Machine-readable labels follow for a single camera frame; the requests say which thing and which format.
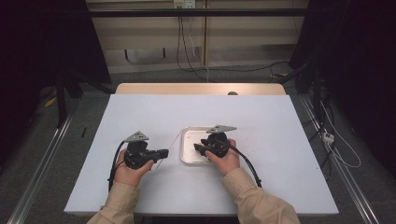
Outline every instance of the black handheld controller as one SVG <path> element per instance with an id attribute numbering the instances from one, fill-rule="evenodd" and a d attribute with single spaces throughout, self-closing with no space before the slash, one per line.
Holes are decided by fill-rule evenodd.
<path id="1" fill-rule="evenodd" d="M 225 133 L 212 133 L 207 139 L 201 139 L 201 143 L 204 145 L 194 144 L 195 150 L 199 151 L 201 156 L 205 156 L 205 152 L 208 150 L 220 158 L 227 154 L 228 145 L 230 145 Z"/>
<path id="2" fill-rule="evenodd" d="M 156 163 L 158 160 L 168 157 L 168 149 L 148 150 L 147 146 L 148 143 L 145 141 L 129 142 L 125 152 L 125 164 L 129 168 L 137 170 L 150 160 Z"/>

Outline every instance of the white table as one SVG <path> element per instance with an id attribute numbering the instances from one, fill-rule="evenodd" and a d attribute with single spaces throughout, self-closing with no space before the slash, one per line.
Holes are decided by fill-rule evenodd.
<path id="1" fill-rule="evenodd" d="M 112 95 L 64 211 L 92 215 L 105 203 L 116 148 L 136 131 L 148 149 L 169 148 L 190 126 L 235 126 L 227 135 L 250 159 L 262 187 L 294 206 L 299 215 L 338 210 L 302 125 L 287 95 Z M 236 206 L 213 164 L 188 165 L 180 136 L 159 169 L 148 172 L 135 209 L 144 216 L 235 216 Z"/>

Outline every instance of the white tray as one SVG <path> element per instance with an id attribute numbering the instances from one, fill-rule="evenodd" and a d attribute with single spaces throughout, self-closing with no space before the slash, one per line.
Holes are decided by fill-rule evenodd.
<path id="1" fill-rule="evenodd" d="M 187 164 L 210 163 L 207 157 L 201 156 L 199 151 L 195 150 L 194 144 L 201 143 L 201 139 L 206 139 L 209 133 L 206 133 L 211 127 L 188 127 L 181 132 L 181 149 L 180 158 Z"/>

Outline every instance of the beige shirt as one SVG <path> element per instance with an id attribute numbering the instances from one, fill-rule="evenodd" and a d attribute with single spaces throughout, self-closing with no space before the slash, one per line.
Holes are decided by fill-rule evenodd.
<path id="1" fill-rule="evenodd" d="M 294 208 L 255 186 L 244 168 L 224 176 L 223 185 L 238 206 L 239 221 L 244 223 L 300 223 Z M 105 206 L 88 223 L 134 223 L 134 208 L 139 189 L 115 182 Z"/>

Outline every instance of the silver bracket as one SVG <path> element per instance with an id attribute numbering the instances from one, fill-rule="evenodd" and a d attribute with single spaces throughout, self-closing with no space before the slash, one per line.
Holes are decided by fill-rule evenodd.
<path id="1" fill-rule="evenodd" d="M 136 132 L 134 134 L 132 134 L 131 136 L 127 137 L 124 142 L 141 142 L 141 141 L 145 141 L 145 140 L 149 140 L 149 138 L 141 133 L 141 132 Z"/>
<path id="2" fill-rule="evenodd" d="M 236 127 L 224 126 L 224 125 L 216 125 L 215 127 L 207 130 L 207 133 L 224 133 L 228 131 L 236 130 Z"/>

